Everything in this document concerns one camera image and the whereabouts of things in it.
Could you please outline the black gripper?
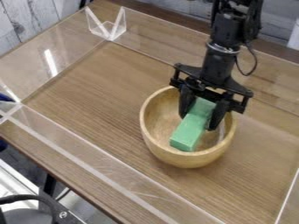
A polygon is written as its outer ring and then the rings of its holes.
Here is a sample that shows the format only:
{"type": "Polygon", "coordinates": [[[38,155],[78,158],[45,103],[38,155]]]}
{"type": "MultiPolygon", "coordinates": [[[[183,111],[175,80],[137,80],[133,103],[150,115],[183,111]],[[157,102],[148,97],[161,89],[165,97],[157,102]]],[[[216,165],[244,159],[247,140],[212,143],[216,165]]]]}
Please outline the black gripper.
{"type": "Polygon", "coordinates": [[[239,67],[240,47],[221,47],[207,44],[207,52],[201,67],[183,63],[173,65],[173,75],[169,85],[179,89],[179,115],[188,114],[196,97],[201,97],[216,104],[212,110],[208,131],[219,127],[227,112],[243,114],[248,99],[253,92],[241,86],[232,78],[232,68],[239,67]]]}

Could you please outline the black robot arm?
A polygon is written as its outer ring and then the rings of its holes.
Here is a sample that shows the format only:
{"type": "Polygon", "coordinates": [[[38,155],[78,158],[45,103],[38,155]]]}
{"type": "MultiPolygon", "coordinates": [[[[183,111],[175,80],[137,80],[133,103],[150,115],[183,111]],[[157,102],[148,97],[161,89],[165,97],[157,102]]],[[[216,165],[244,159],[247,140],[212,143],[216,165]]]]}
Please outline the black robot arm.
{"type": "Polygon", "coordinates": [[[179,115],[187,116],[197,97],[213,102],[207,129],[215,130],[228,112],[243,113],[253,92],[232,78],[240,47],[249,47],[261,29],[264,0],[213,0],[211,34],[200,67],[177,63],[169,85],[179,89],[179,115]]]}

